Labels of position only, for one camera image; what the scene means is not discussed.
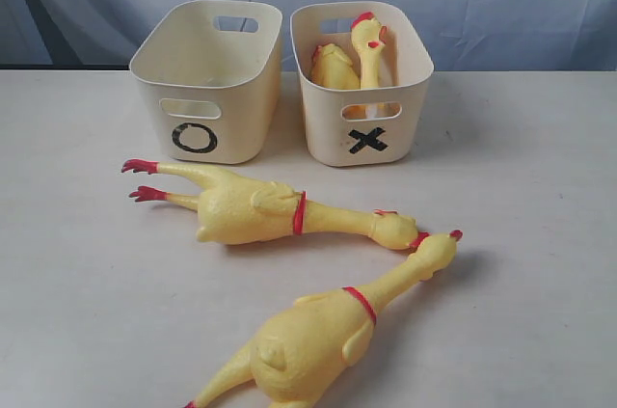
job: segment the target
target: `black letter x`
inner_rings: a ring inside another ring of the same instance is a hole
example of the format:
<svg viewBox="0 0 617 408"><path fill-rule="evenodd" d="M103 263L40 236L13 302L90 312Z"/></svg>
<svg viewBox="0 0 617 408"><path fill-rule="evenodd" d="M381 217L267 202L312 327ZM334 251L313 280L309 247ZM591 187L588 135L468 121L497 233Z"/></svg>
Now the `black letter x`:
<svg viewBox="0 0 617 408"><path fill-rule="evenodd" d="M356 152L364 148L366 145L371 146L375 150L384 150L388 147L388 145L383 141L379 141L377 139L377 137L384 133L384 131L385 130L381 126L373 128L373 130L367 135L360 133L358 130L351 130L349 132L349 136L351 136L352 138L356 138L358 140L358 143L356 143L356 145L353 146L349 150L349 152L355 154Z"/></svg>

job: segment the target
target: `white table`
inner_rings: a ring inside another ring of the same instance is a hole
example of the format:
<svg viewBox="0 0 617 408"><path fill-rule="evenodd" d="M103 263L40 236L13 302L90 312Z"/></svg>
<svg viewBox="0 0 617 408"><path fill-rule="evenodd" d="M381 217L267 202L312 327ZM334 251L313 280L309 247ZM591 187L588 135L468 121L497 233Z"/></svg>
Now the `white table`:
<svg viewBox="0 0 617 408"><path fill-rule="evenodd" d="M458 257L380 317L321 408L617 406L617 73L436 73L413 155L334 169L295 76L235 168L349 208L460 228ZM166 159L128 72L0 71L0 406L183 406L294 298L400 254L347 235L227 248L193 212L134 204L125 159ZM217 406L266 407L255 388Z"/></svg>

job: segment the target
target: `red neck band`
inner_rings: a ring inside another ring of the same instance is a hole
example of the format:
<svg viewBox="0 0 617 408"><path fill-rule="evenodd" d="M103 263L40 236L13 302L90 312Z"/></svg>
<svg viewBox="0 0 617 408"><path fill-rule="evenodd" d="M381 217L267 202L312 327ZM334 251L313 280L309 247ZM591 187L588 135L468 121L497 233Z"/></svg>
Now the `red neck band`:
<svg viewBox="0 0 617 408"><path fill-rule="evenodd" d="M305 223L305 210L307 209L307 192L303 191L298 202L296 212L293 214L293 233L296 236L302 234L302 228Z"/></svg>
<svg viewBox="0 0 617 408"><path fill-rule="evenodd" d="M354 298L357 299L364 306L364 308L368 312L368 315L370 316L370 319L373 321L373 324L374 325L377 324L377 314L371 307L370 303L366 300L366 297L364 297L362 293L359 290L357 290L355 287L348 286L348 287L344 287L343 290L346 290L351 295L353 295Z"/></svg>

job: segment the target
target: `basket handle hole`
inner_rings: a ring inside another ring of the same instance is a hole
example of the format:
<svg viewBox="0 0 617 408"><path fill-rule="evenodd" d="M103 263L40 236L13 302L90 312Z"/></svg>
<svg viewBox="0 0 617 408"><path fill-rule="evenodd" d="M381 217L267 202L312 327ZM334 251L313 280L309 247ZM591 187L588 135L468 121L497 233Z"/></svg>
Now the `basket handle hole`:
<svg viewBox="0 0 617 408"><path fill-rule="evenodd" d="M324 19L319 25L321 33L328 34L346 34L351 32L351 24L354 22L354 17L342 17L339 19Z"/></svg>
<svg viewBox="0 0 617 408"><path fill-rule="evenodd" d="M182 119L216 120L222 115L221 108L210 101L191 101L165 97L161 99L160 104L165 114Z"/></svg>
<svg viewBox="0 0 617 408"><path fill-rule="evenodd" d="M254 34L259 30L259 23L252 17L217 15L212 20L214 28L222 32L248 32Z"/></svg>
<svg viewBox="0 0 617 408"><path fill-rule="evenodd" d="M392 119L401 113L400 102L371 102L369 104L350 104L345 106L341 115L348 122L373 121L375 119Z"/></svg>

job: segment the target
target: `plastic bin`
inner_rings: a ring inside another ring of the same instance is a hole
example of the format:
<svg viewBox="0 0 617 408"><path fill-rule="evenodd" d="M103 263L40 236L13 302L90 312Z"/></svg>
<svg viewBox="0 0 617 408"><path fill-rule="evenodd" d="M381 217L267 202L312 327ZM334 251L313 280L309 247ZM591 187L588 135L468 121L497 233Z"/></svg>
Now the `plastic bin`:
<svg viewBox="0 0 617 408"><path fill-rule="evenodd" d="M279 99L281 26L270 5L224 0L184 3L161 20L129 69L166 154L223 164L259 154Z"/></svg>
<svg viewBox="0 0 617 408"><path fill-rule="evenodd" d="M380 88L331 90L312 83L311 58L318 44L338 44L360 74L360 59L351 44L350 22L365 12L373 12L388 27L387 45L381 56ZM322 27L337 19L342 32L324 33ZM342 167L392 162L409 153L434 65L401 10L372 1L306 6L291 16L291 38L300 76L308 150L315 159ZM392 106L392 114L378 119L344 117L349 106L376 103Z"/></svg>

